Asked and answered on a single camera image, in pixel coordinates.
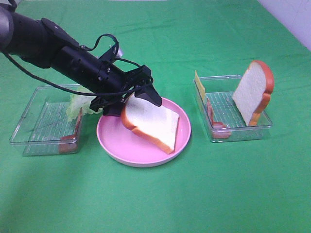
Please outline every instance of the bread crust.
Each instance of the bread crust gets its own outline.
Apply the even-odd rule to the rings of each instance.
[[[266,88],[264,90],[264,93],[262,94],[261,102],[259,103],[256,110],[252,114],[252,117],[248,123],[248,126],[257,125],[260,114],[267,107],[271,99],[271,93],[273,92],[273,89],[274,89],[274,76],[273,76],[273,72],[271,71],[270,67],[263,61],[252,61],[249,68],[251,67],[252,63],[257,63],[261,66],[266,77]]]
[[[122,109],[121,112],[121,121],[123,123],[123,125],[131,130],[134,134],[136,134],[137,136],[144,138],[154,144],[156,144],[161,150],[163,150],[165,153],[170,154],[172,153],[174,150],[172,150],[168,145],[164,144],[163,142],[161,142],[158,138],[152,137],[144,132],[142,132],[138,127],[136,127],[134,124],[132,124],[127,115],[126,115],[126,106],[124,106],[124,108]]]

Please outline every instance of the clear plastic container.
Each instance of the clear plastic container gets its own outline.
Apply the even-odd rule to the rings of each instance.
[[[80,85],[61,86],[75,90]],[[70,95],[52,86],[37,87],[10,138],[23,156],[76,153],[80,149],[82,111],[68,121]]]
[[[196,99],[211,142],[254,140],[269,135],[272,122],[265,111],[261,113],[257,126],[246,126],[232,99],[233,92],[242,78],[241,75],[197,76],[197,78],[202,85],[194,79]]]

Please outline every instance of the green fabric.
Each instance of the green fabric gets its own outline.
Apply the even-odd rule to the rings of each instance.
[[[160,95],[186,111],[192,135],[169,163],[129,167],[102,149],[100,116],[92,115],[78,154],[22,157],[9,138],[42,83],[0,55],[1,233],[311,232],[311,54],[257,1],[22,1],[17,12],[48,18],[89,47],[100,34],[114,34],[123,58],[146,64]],[[194,70],[243,74],[254,59],[275,74],[270,138],[209,142]],[[73,83],[52,69],[25,66]]]

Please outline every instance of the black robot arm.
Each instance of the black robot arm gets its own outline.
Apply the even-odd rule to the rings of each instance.
[[[33,20],[15,12],[16,6],[0,3],[0,49],[6,57],[17,55],[22,60],[40,68],[59,71],[94,93],[96,97],[90,108],[104,109],[105,115],[119,115],[129,94],[145,99],[156,106],[162,98],[154,89],[151,70],[143,65],[121,59],[117,39],[109,36],[115,44],[101,57],[93,56],[90,49],[70,37],[61,27],[43,18]],[[123,60],[138,68],[124,72],[113,63]]]

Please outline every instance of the pink plate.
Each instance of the pink plate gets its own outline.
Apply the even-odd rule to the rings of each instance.
[[[185,111],[176,103],[162,98],[162,105],[179,114],[175,151],[167,154],[151,142],[138,137],[125,128],[120,117],[102,116],[97,124],[97,137],[108,154],[129,166],[157,166],[175,158],[186,146],[191,134],[191,124]]]

